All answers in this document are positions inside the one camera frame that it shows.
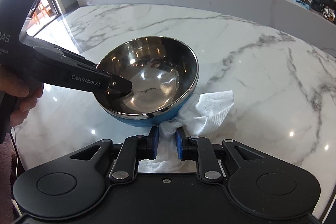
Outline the person left hand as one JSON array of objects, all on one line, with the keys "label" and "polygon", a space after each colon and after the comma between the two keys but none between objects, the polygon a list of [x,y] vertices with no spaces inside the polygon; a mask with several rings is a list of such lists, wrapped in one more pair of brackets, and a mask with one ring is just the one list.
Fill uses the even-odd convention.
[{"label": "person left hand", "polygon": [[13,73],[7,71],[1,66],[1,92],[18,97],[19,104],[16,110],[10,115],[10,124],[12,127],[20,125],[27,118],[29,111],[37,104],[38,98],[43,95],[44,83],[41,83],[34,92],[31,92],[29,86],[19,79]]}]

